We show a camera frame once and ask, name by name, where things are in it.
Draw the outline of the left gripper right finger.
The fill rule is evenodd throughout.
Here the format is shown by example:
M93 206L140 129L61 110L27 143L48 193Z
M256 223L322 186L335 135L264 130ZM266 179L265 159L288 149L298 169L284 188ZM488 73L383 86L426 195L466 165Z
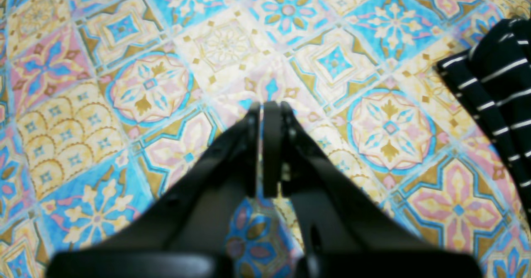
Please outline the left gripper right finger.
M471 255L433 246L380 210L334 166L287 102L263 109L263 194L293 206L305 248L295 278L483 276Z

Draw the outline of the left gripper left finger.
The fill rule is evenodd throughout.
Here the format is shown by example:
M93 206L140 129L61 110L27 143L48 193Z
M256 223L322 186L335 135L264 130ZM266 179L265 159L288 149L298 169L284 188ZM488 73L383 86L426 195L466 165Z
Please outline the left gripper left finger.
M256 194L260 104L220 134L138 219L88 249L55 254L48 278L231 278L237 206Z

